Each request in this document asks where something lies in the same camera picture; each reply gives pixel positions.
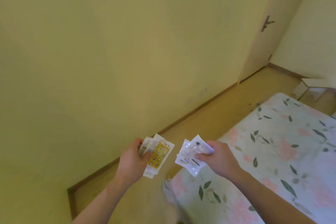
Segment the forearm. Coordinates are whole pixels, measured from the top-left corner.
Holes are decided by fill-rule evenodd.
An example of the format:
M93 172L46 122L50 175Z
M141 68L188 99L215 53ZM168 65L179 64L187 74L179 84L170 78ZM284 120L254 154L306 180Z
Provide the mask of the forearm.
M315 223L246 171L242 171L232 182L250 201L265 224Z
M129 185L115 177L108 186L78 215L73 224L106 224Z

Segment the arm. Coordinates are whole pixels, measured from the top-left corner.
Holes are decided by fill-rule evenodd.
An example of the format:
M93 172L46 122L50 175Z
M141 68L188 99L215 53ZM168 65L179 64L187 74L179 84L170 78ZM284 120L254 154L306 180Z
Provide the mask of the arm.
M107 224L119 200L144 174L152 153L138 156L142 144L136 138L120 157L117 173L107 187L73 220L72 224Z
M250 201L266 224L315 224L305 214L244 171L227 144L219 141L207 141L207 143L214 149L214 153L208 156L197 154L196 158L206 162L216 174L230 180Z

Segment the white door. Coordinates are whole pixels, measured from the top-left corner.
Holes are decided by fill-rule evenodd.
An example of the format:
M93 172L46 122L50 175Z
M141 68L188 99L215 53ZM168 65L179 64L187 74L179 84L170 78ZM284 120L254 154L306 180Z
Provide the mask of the white door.
M269 0L238 82L267 65L301 0Z

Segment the mattress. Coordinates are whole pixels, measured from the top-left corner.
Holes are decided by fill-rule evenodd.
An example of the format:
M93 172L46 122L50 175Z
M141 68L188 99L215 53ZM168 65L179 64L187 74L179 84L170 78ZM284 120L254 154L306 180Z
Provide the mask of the mattress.
M277 93L223 135L240 166L317 223L336 220L336 120ZM208 166L170 181L191 223L263 223L250 202Z

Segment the yellow floor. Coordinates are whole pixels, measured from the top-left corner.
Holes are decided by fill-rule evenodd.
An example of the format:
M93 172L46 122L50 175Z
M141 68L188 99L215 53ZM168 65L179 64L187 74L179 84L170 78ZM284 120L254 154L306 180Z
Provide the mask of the yellow floor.
M204 140L217 140L255 109L256 103L267 100L277 92L290 96L299 82L298 79L266 67L164 133L162 136L174 143L175 147L159 174L154 179L143 177L134 184L121 199L109 223L139 224L159 221L162 224L176 224L177 209L166 201L162 192L162 181L180 170L180 166L174 161L183 140L191 140L197 134ZM301 102L328 115L336 111L336 98L331 92L326 92L317 103L309 95L305 95ZM76 191L79 212L105 188L114 177L116 168L115 166L106 171Z

